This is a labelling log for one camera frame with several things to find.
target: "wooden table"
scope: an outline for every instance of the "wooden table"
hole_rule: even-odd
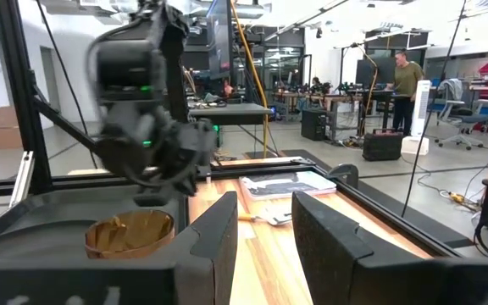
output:
[[[254,164],[286,162],[294,158],[236,160],[222,164]],[[103,172],[103,169],[74,170],[70,175]],[[238,194],[238,211],[258,214],[265,207],[291,210],[291,199],[252,201],[245,197],[238,179],[215,180],[198,185],[196,196],[190,198],[190,221],[193,222],[227,191]],[[357,221],[361,227],[384,240],[421,258],[429,258],[374,215],[340,193],[316,196],[321,202]],[[231,305],[305,305],[312,304],[308,285],[302,272],[291,224],[273,227],[266,222],[238,224],[238,251],[231,292]]]
[[[297,99],[299,97],[305,97],[310,99],[311,101],[319,101],[323,108],[330,111],[330,107],[332,103],[349,103],[352,101],[350,97],[341,97],[338,95],[318,95],[318,94],[309,94],[309,93],[295,93],[295,92],[275,92],[275,96],[277,97],[287,97],[290,99],[290,105],[296,107]],[[362,101],[363,97],[353,97],[353,101]]]

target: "man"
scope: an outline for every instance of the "man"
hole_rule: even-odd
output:
[[[408,62],[406,51],[397,53],[395,58],[395,84],[388,84],[387,89],[394,89],[397,95],[406,96],[406,98],[395,99],[393,129],[398,130],[404,120],[404,135],[409,136],[412,128],[417,82],[423,79],[424,73],[418,64]]]
[[[224,97],[230,97],[233,94],[233,87],[229,84],[229,80],[224,80]]]

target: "monitor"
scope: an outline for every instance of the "monitor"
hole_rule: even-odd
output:
[[[231,32],[229,0],[213,0],[207,12],[208,66],[211,80],[230,77],[233,63]]]
[[[392,84],[395,82],[395,68],[397,61],[394,58],[374,58],[378,67],[377,84]],[[374,80],[374,65],[368,59],[361,59],[357,62],[356,83],[362,84],[364,88],[372,86]]]

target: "ceiling light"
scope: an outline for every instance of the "ceiling light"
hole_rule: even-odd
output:
[[[329,10],[329,9],[332,9],[336,6],[338,6],[340,3],[340,0],[336,0],[336,1],[331,1],[329,4],[323,6],[321,9],[324,9],[324,10]]]
[[[412,51],[412,50],[420,50],[420,49],[423,49],[423,48],[429,48],[429,47],[433,47],[434,45],[433,44],[426,44],[426,45],[423,45],[423,46],[416,46],[416,47],[409,47],[406,49],[406,51]]]

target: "black stand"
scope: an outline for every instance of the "black stand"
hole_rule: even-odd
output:
[[[41,117],[32,102],[35,88],[17,0],[0,0],[0,39],[24,151],[35,155],[30,191],[33,194],[51,191],[52,175]]]

